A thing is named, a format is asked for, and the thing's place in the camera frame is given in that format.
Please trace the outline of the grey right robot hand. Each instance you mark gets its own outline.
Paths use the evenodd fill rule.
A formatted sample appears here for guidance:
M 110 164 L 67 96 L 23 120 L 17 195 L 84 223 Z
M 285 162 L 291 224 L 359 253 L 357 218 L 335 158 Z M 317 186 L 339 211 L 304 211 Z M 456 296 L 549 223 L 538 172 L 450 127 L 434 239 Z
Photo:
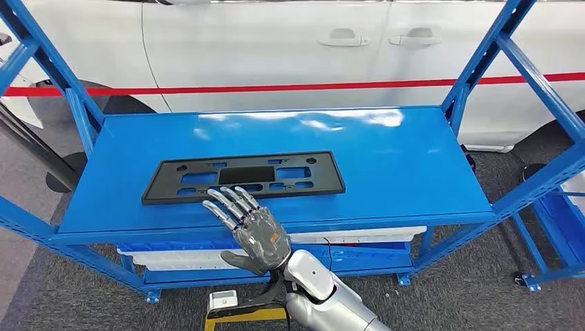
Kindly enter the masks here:
M 211 211 L 231 232 L 245 255 L 223 251 L 221 259 L 227 264 L 261 276 L 283 265 L 292 250 L 290 239 L 270 210 L 261 206 L 245 189 L 233 190 L 222 186 L 207 193 L 220 202 L 222 210 L 209 200 L 202 205 Z

